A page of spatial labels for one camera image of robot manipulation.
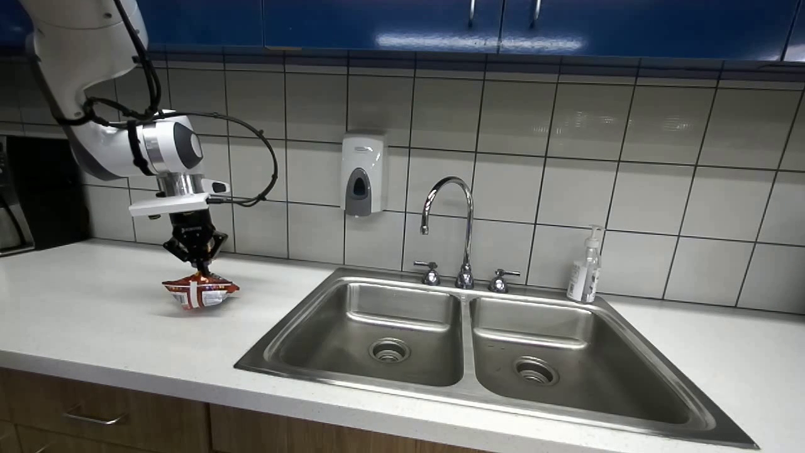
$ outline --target sink basin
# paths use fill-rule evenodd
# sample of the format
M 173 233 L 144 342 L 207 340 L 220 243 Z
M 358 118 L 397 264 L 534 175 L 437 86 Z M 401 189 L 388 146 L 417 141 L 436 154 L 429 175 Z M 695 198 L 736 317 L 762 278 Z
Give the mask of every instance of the sink basin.
M 334 271 L 242 370 L 758 448 L 603 300 Z

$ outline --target faucet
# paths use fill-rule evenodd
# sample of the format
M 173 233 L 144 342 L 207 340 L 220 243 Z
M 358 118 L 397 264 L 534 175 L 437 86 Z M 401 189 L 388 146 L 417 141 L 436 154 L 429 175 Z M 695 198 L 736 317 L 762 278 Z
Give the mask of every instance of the faucet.
M 463 264 L 460 264 L 460 271 L 456 276 L 456 287 L 476 287 L 476 278 L 473 278 L 473 269 L 471 269 L 471 237 L 473 237 L 473 190 L 471 185 L 458 179 L 458 175 L 446 175 L 440 179 L 425 196 L 425 204 L 422 204 L 422 227 L 420 230 L 429 233 L 429 220 L 431 220 L 431 208 L 432 208 L 432 202 L 437 196 L 437 190 L 447 183 L 456 183 L 463 189 L 465 198 L 468 198 L 468 228 L 465 228 L 465 238 L 463 238 Z

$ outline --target countertop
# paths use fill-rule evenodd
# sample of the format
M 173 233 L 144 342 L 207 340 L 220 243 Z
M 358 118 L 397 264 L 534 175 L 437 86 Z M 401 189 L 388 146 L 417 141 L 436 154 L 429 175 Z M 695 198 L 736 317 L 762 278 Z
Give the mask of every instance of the countertop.
M 190 267 L 156 247 L 83 241 L 0 259 L 0 366 L 484 451 L 738 451 L 235 370 L 333 267 L 222 256 L 237 300 L 185 312 Z M 805 319 L 608 302 L 767 453 L 805 451 Z

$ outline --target soap dispenser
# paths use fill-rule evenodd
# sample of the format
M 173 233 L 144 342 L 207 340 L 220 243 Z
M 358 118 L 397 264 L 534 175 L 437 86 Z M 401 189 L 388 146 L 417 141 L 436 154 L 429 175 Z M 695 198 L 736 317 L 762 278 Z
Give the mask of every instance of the soap dispenser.
M 348 217 L 383 212 L 386 139 L 344 136 L 343 141 L 343 208 Z
M 572 278 L 566 287 L 566 296 L 576 302 L 593 302 L 601 278 L 601 238 L 603 228 L 598 223 L 592 227 L 587 238 L 583 262 L 573 262 Z

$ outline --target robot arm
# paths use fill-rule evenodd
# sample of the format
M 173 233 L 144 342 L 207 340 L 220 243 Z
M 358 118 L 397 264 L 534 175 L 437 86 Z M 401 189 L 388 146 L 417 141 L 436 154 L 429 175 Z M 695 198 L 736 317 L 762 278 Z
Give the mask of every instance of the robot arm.
M 166 249 L 201 273 L 225 243 L 210 219 L 211 190 L 197 174 L 201 146 L 186 116 L 152 110 L 125 123 L 88 116 L 86 90 L 132 72 L 148 45 L 136 0 L 24 0 L 35 30 L 29 49 L 64 123 L 76 161 L 97 179 L 156 175 L 163 198 L 133 204 L 133 217 L 172 214 Z

